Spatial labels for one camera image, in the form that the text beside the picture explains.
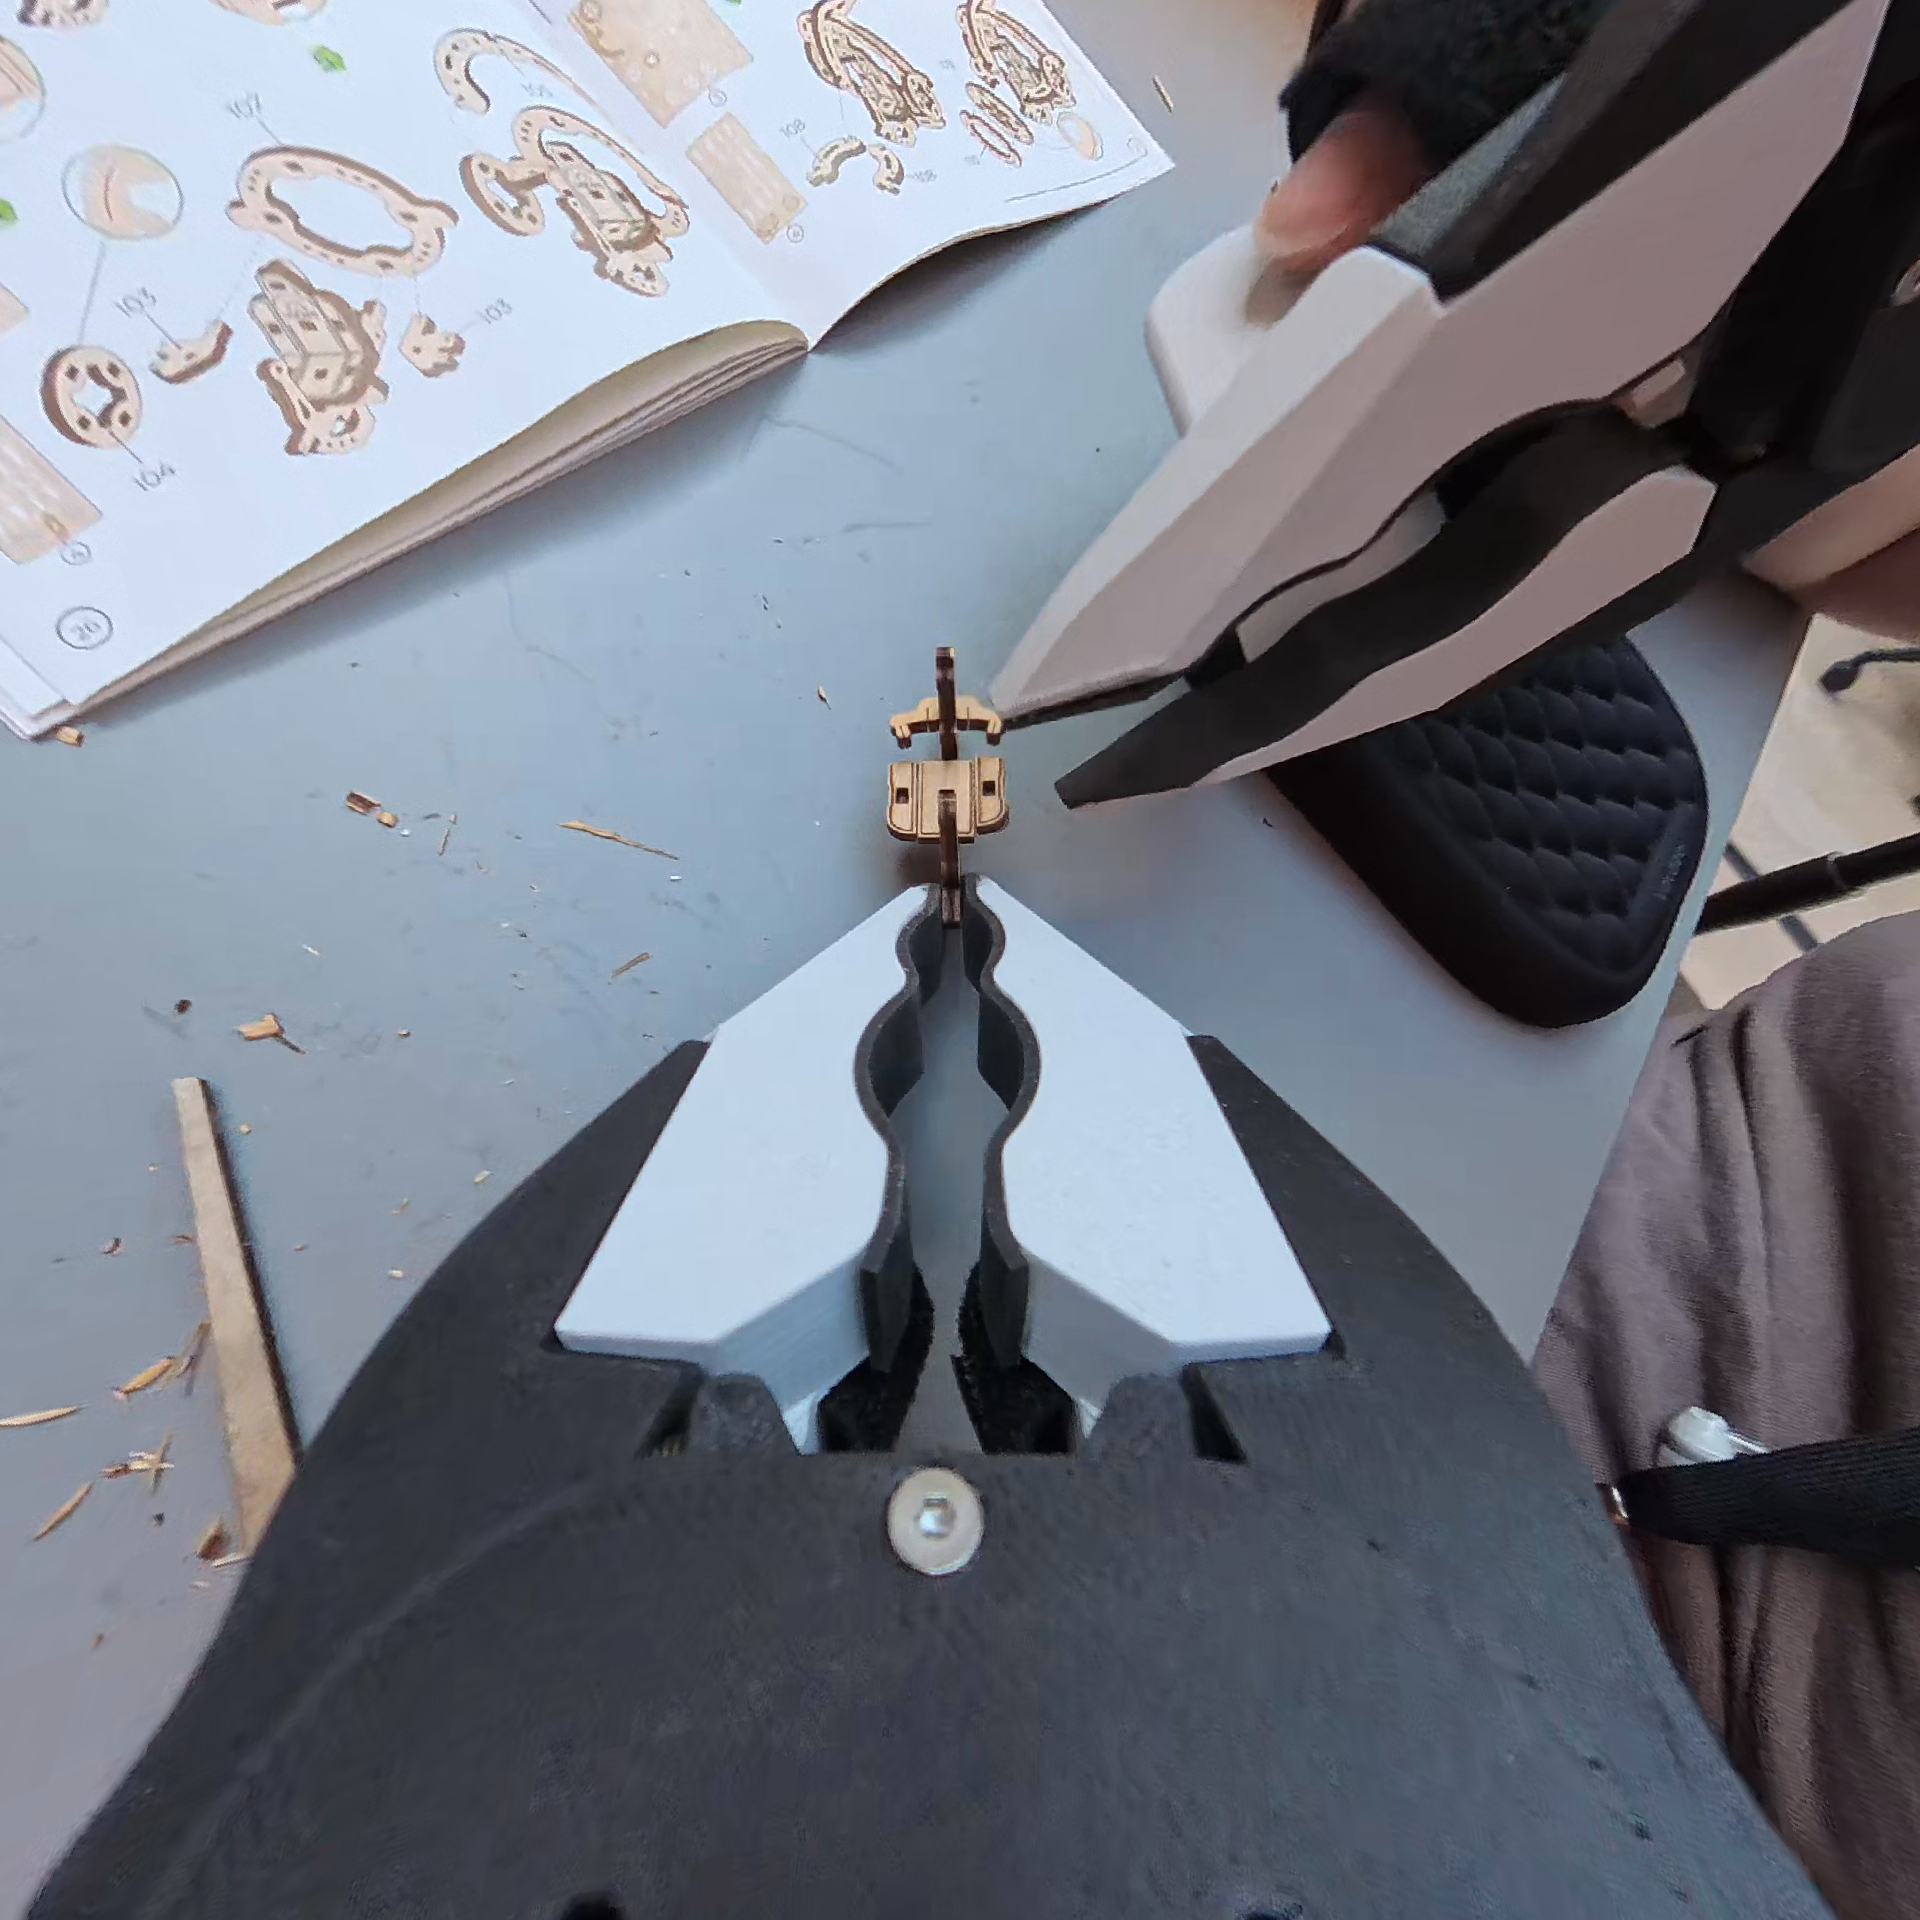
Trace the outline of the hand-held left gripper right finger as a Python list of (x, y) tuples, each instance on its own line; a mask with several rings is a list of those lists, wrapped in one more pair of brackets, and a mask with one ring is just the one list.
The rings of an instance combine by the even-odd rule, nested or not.
[(1072, 1455), (1116, 1382), (1316, 1355), (1333, 1324), (1172, 1015), (987, 878), (964, 887), (1000, 1100), (954, 1381), (989, 1455)]

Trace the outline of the wide slotted wooden part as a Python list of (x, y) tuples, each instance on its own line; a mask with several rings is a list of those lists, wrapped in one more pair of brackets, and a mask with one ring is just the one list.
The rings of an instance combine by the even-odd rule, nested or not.
[(1000, 756), (908, 758), (887, 768), (883, 820), (893, 838), (934, 847), (939, 805), (951, 800), (954, 842), (968, 847), (1011, 819)]

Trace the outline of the scattered wood splinters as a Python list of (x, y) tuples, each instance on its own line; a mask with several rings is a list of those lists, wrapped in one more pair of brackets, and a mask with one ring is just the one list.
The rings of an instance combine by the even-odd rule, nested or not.
[(2, 1360), (4, 1552), (103, 1518), (171, 1522), (204, 1567), (246, 1564), (195, 1228), (7, 1268)]

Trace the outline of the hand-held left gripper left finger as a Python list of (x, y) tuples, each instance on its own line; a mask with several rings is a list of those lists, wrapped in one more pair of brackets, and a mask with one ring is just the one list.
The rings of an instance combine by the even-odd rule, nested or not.
[(893, 1113), (944, 937), (908, 887), (713, 1028), (559, 1310), (566, 1353), (754, 1379), (806, 1455), (892, 1447), (925, 1319)]

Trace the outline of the open assembly instruction booklet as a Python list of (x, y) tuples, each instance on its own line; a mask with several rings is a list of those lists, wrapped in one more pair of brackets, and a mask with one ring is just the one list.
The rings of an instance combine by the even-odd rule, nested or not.
[(21, 737), (1171, 169), (1033, 3), (2, 13)]

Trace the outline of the black metal bar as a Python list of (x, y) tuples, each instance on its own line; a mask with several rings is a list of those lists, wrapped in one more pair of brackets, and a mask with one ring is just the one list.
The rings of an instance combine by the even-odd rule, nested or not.
[(1829, 852), (1770, 875), (1748, 875), (1704, 900), (1696, 935), (1800, 918), (1917, 875), (1917, 833), (1858, 852)]

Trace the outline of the black quilted wrist rest pad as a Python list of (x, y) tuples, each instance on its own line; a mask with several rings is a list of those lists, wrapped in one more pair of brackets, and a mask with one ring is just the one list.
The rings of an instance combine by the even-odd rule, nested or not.
[(1268, 777), (1442, 970), (1539, 1028), (1643, 991), (1710, 828), (1701, 756), (1627, 636)]

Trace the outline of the plywood offcut strip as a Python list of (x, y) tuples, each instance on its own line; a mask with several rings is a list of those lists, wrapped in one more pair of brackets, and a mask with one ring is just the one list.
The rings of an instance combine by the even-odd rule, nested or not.
[(299, 1427), (265, 1293), (256, 1276), (217, 1103), (199, 1076), (175, 1078), (171, 1103), (228, 1444), (233, 1548), (254, 1552), (299, 1472)]

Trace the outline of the person's right hand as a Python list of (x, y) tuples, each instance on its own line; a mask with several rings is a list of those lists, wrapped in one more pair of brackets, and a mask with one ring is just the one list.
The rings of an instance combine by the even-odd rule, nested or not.
[(1287, 168), (1263, 198), (1254, 236), (1263, 259), (1316, 277), (1362, 246), (1431, 177), (1431, 158), (1397, 98), (1362, 91)]

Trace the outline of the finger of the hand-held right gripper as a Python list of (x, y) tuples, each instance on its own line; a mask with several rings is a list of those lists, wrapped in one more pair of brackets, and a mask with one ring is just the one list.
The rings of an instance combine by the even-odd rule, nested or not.
[(1050, 592), (992, 705), (1050, 716), (1174, 678), (1485, 438), (1676, 357), (1841, 155), (1898, 13), (1614, 6), (1262, 335)]
[(1230, 781), (1443, 707), (1681, 563), (1725, 455), (1686, 416), (1500, 433), (1352, 566), (1254, 604), (1188, 688), (1058, 781), (1068, 807)]

